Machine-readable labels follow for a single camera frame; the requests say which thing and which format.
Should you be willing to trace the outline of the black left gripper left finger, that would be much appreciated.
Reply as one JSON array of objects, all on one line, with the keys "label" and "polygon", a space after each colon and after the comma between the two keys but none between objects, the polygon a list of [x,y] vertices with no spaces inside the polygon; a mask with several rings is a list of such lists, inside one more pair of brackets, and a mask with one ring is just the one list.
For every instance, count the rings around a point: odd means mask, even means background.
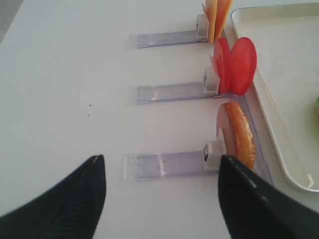
[{"label": "black left gripper left finger", "polygon": [[94,155],[61,182],[0,218],[2,239],[91,239],[106,198],[105,160]]}]

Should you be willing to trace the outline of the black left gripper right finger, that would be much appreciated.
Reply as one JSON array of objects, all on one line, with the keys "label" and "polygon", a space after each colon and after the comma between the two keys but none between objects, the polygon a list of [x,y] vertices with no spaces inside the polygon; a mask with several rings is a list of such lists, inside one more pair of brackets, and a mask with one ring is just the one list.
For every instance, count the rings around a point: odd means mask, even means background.
[{"label": "black left gripper right finger", "polygon": [[319,237],[317,212],[271,186],[235,157],[221,157],[218,199],[233,239]]}]

